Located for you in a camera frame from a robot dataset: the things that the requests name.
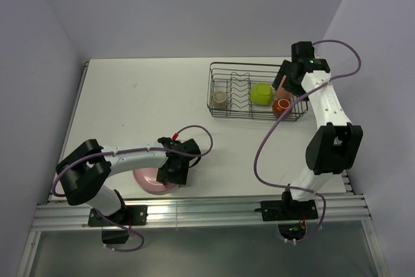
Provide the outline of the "pink plastic cup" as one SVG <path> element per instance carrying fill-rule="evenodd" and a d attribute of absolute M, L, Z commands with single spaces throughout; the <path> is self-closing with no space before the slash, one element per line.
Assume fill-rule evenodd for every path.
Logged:
<path fill-rule="evenodd" d="M 283 83 L 286 78 L 287 77 L 283 75 L 281 83 L 279 84 L 278 88 L 275 90 L 275 94 L 276 94 L 277 99 L 287 99 L 290 101 L 292 98 L 292 94 L 283 87 Z"/>

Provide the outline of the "pink plate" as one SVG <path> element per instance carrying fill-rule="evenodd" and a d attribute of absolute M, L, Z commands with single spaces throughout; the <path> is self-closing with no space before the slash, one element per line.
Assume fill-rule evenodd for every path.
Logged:
<path fill-rule="evenodd" d="M 164 195 L 178 187 L 177 184 L 162 184 L 156 180 L 158 168 L 143 168 L 132 171 L 139 187 L 153 195 Z"/>

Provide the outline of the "orange and black mug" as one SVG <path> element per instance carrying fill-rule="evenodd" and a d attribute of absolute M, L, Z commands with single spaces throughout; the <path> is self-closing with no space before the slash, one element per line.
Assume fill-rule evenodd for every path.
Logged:
<path fill-rule="evenodd" d="M 276 99 L 272 104 L 272 111 L 275 117 L 280 117 L 284 112 L 291 113 L 291 101 L 289 99 Z"/>

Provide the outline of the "white and green bowl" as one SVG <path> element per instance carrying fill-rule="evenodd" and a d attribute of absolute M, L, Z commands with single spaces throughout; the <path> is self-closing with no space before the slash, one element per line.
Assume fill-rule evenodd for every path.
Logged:
<path fill-rule="evenodd" d="M 271 85 L 254 84 L 250 90 L 250 100 L 256 105 L 269 105 L 273 99 L 273 91 Z"/>

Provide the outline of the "speckled ceramic ramekin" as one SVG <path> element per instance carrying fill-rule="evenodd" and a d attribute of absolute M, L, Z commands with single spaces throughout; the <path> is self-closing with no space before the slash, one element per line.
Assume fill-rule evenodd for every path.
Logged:
<path fill-rule="evenodd" d="M 212 95 L 213 107 L 216 109 L 223 109 L 227 106 L 228 97 L 224 91 L 214 91 Z"/>

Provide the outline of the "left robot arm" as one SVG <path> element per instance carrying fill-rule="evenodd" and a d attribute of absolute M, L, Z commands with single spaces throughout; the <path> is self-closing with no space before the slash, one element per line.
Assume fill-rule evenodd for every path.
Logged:
<path fill-rule="evenodd" d="M 89 139 L 56 167 L 58 183 L 70 206 L 87 204 L 99 211 L 110 224 L 126 218 L 125 202 L 119 192 L 104 185 L 114 175 L 135 169 L 155 168 L 158 182 L 185 184 L 190 162 L 201 157 L 196 141 L 181 142 L 159 138 L 142 147 L 110 148 Z"/>

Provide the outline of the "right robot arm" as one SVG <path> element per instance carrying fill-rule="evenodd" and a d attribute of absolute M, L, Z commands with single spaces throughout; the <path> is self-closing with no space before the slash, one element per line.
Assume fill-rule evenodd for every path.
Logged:
<path fill-rule="evenodd" d="M 308 101 L 316 119 L 316 133 L 305 149 L 306 167 L 290 185 L 291 197 L 280 206 L 287 218 L 303 210 L 303 203 L 313 199 L 320 188 L 335 175 L 353 166 L 363 131 L 344 112 L 332 81 L 335 76 L 327 60 L 317 58 L 312 42 L 291 46 L 291 60 L 284 61 L 272 86 L 289 92 L 295 99 Z"/>

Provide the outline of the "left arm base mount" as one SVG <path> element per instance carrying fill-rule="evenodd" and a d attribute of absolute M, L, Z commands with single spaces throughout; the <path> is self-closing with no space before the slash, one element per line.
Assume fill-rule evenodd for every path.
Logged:
<path fill-rule="evenodd" d="M 117 252 L 132 252 L 144 246 L 145 239 L 134 229 L 135 226 L 144 226 L 147 223 L 146 205 L 127 205 L 111 216 L 104 216 L 96 209 L 91 209 L 88 218 L 88 227 L 101 228 L 101 241 L 106 248 Z M 139 238 L 138 246 L 121 248 L 130 238 Z"/>

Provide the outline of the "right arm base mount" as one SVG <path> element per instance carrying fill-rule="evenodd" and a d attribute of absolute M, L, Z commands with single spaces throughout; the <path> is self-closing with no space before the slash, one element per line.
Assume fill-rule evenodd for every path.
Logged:
<path fill-rule="evenodd" d="M 254 210 L 261 214 L 262 221 L 290 221 L 278 226 L 279 234 L 288 240 L 303 239 L 307 233 L 307 220 L 316 220 L 318 212 L 314 200 L 297 201 L 290 191 L 284 191 L 280 200 L 264 200 Z"/>

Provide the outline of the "aluminium table rail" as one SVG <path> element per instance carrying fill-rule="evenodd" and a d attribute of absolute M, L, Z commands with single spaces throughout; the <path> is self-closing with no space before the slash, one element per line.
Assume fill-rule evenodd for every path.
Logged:
<path fill-rule="evenodd" d="M 326 195 L 325 222 L 366 221 L 371 219 L 362 195 Z M 185 228 L 208 226 L 242 226 L 261 224 L 255 209 L 264 200 L 278 196 L 222 197 L 206 199 L 127 200 L 126 204 L 147 207 L 146 228 Z M 31 232 L 91 230 L 88 226 L 90 207 L 70 206 L 52 201 L 36 208 Z"/>

